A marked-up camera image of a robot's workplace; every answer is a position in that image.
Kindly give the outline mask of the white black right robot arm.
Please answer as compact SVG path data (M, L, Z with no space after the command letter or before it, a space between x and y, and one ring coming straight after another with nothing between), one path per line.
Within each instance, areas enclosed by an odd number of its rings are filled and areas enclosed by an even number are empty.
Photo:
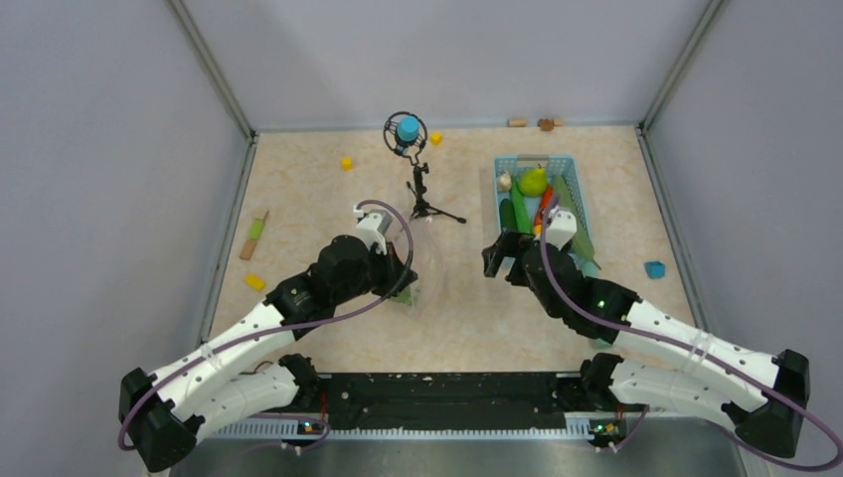
M766 454L792 458L803 418L770 396L806 405L809 361L793 350L776 355L722 340L661 311L636 292L583 274L565 249L505 230L482 252L484 274L510 257L507 281L527 287L545 312L577 334L635 350L663 363L654 368L612 353L584 361L583 395L596 409L644 404L694 414Z

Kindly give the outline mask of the smooth orange carrot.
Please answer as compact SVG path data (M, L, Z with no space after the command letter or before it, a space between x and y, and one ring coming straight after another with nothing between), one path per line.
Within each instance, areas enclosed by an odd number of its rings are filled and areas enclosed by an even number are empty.
M407 285L403 288L400 292L396 293L395 295L389 298L390 301L406 305L410 307L415 307L420 300L420 290L419 287L413 283Z

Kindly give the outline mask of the clear pink zip top bag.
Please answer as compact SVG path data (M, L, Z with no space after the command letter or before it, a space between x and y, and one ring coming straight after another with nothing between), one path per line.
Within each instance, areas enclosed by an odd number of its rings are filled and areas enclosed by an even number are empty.
M411 220L409 231L414 238L412 269L419 275L415 284L420 290L420 300L415 307L396 303L410 316L421 316L440 297L445 284L443 255L433 219Z

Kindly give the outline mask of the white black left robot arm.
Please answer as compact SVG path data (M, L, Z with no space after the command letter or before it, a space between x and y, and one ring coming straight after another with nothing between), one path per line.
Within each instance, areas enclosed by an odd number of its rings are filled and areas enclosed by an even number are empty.
M417 276L415 242L406 258L384 246L338 236L305 271L281 282L226 332L174 363L136 368L120 384L117 445L135 451L150 472L167 470L220 429L290 405L307 410L319 395L310 362L291 355L263 372L247 366L295 343L311 329L340 321L337 308L373 294L379 303Z

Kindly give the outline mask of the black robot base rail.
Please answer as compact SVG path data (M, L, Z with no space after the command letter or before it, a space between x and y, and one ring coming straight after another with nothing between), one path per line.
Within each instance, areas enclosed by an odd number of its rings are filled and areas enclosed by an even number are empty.
M562 429L599 411L576 373L335 373L268 413L328 421L332 430Z

